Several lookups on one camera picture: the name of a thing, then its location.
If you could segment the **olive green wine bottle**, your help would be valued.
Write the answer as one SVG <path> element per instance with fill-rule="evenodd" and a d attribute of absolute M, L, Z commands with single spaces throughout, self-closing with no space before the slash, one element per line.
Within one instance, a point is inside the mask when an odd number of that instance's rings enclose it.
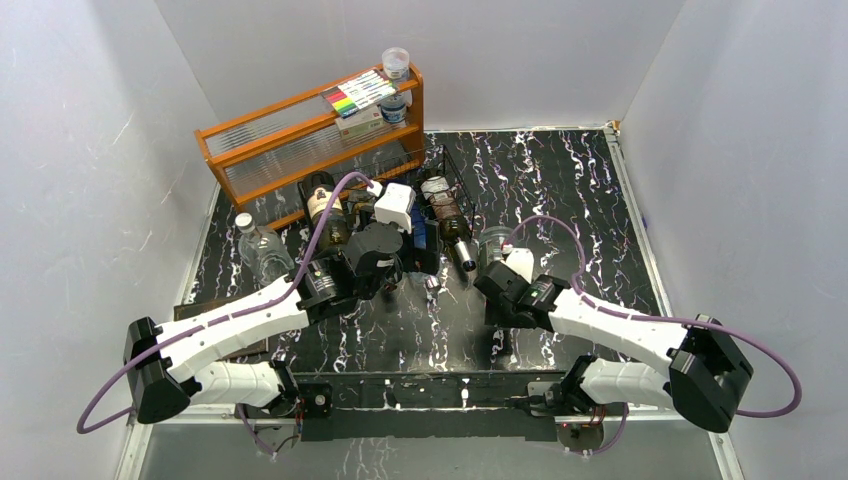
<path fill-rule="evenodd" d="M 442 240 L 454 249 L 465 272 L 474 271 L 477 262 L 470 250 L 471 230 L 446 177 L 427 172 L 421 192 L 439 223 Z"/>

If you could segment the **blue glass bottle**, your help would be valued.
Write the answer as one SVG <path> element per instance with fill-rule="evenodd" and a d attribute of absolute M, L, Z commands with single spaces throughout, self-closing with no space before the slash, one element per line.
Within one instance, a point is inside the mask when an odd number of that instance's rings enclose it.
<path fill-rule="evenodd" d="M 423 284 L 429 294 L 436 294 L 440 288 L 437 278 L 440 268 L 437 225 L 425 217 L 418 205 L 412 207 L 411 219 L 413 258 L 416 266 L 416 273 L 412 277 L 416 282 Z"/>

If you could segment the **clear bottle white cap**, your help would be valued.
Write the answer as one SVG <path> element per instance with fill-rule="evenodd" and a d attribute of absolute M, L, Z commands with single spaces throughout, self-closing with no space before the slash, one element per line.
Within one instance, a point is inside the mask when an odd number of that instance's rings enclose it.
<path fill-rule="evenodd" d="M 478 267 L 481 270 L 484 270 L 490 263 L 505 259 L 503 244 L 508 240 L 512 231 L 512 228 L 506 226 L 491 226 L 480 233 L 478 237 Z"/>

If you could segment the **clear whisky bottle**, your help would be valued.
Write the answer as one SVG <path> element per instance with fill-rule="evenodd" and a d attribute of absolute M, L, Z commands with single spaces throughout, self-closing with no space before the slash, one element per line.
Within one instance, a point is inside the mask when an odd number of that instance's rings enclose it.
<path fill-rule="evenodd" d="M 354 231 L 362 231 L 374 220 L 374 206 L 377 198 L 364 190 L 354 190 L 347 201 Z"/>

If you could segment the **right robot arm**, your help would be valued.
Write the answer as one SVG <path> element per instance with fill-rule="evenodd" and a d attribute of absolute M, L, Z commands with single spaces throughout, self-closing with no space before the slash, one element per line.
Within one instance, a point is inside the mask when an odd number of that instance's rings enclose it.
<path fill-rule="evenodd" d="M 729 430 L 753 368 L 727 329 L 701 315 L 679 324 L 577 292 L 567 281 L 541 275 L 529 282 L 502 261 L 474 282 L 502 328 L 544 329 L 579 337 L 625 355 L 608 361 L 583 354 L 547 388 L 532 387 L 526 409 L 539 414 L 587 414 L 613 404 L 677 412 L 714 433 Z"/>

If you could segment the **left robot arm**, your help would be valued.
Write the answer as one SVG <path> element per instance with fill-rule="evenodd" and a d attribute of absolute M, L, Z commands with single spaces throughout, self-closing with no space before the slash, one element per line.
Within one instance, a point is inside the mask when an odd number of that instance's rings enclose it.
<path fill-rule="evenodd" d="M 171 419 L 190 406 L 242 404 L 275 416 L 294 411 L 302 390 L 279 361 L 237 364 L 227 356 L 284 332 L 354 312 L 405 273 L 437 271 L 437 227 L 425 220 L 406 230 L 372 222 L 349 241 L 235 301 L 191 318 L 133 321 L 124 377 L 141 424 Z"/>

